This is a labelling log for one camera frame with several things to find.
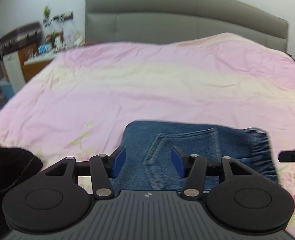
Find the silver pin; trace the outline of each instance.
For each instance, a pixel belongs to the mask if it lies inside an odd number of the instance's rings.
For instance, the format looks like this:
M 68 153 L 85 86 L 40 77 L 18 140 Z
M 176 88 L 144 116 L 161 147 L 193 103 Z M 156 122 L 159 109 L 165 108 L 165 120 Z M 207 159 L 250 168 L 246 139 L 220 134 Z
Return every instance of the silver pin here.
M 196 197 L 199 195 L 200 192 L 195 188 L 188 188 L 184 190 L 183 193 L 185 196 L 188 196 L 188 197 Z
M 100 188 L 96 191 L 96 195 L 100 197 L 108 197 L 112 194 L 112 191 L 108 188 Z

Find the bed sheet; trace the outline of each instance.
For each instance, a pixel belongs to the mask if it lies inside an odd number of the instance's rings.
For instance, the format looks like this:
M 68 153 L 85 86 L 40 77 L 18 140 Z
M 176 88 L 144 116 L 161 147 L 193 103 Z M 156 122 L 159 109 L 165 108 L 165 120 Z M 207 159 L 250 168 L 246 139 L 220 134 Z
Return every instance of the bed sheet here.
M 211 123 L 269 133 L 280 181 L 295 200 L 295 62 L 240 36 L 151 45 L 109 43 L 58 56 L 0 111 L 0 141 L 48 167 L 111 154 L 135 120 Z M 91 192 L 90 179 L 79 185 Z M 287 231 L 295 236 L 295 212 Z

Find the blue bin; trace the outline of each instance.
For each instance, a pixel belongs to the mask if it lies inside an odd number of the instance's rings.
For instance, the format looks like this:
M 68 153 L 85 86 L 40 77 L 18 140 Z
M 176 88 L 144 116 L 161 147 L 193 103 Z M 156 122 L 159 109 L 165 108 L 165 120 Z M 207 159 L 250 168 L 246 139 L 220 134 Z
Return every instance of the blue bin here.
M 15 95 L 11 84 L 8 83 L 5 78 L 0 80 L 0 88 L 7 100 L 10 100 Z

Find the gray headboard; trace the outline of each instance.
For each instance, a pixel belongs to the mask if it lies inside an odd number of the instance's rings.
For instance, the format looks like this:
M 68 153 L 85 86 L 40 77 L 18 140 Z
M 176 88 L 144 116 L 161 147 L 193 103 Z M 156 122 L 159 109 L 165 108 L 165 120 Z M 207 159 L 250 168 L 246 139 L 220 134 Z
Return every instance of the gray headboard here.
M 287 50 L 288 22 L 236 0 L 85 0 L 87 41 L 168 44 L 230 32 Z

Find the jeans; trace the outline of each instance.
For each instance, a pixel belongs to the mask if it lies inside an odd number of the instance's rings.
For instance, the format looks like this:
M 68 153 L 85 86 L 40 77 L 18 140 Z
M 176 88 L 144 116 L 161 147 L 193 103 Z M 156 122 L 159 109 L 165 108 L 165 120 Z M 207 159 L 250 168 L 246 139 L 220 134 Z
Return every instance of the jeans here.
M 111 179 L 116 192 L 131 190 L 177 190 L 186 179 L 178 176 L 170 159 L 173 146 L 186 155 L 199 154 L 208 162 L 231 156 L 263 176 L 278 182 L 271 160 L 269 141 L 259 128 L 236 130 L 211 124 L 135 121 L 123 134 L 126 161 L 116 179 Z M 218 177 L 206 177 L 204 190 L 218 184 Z

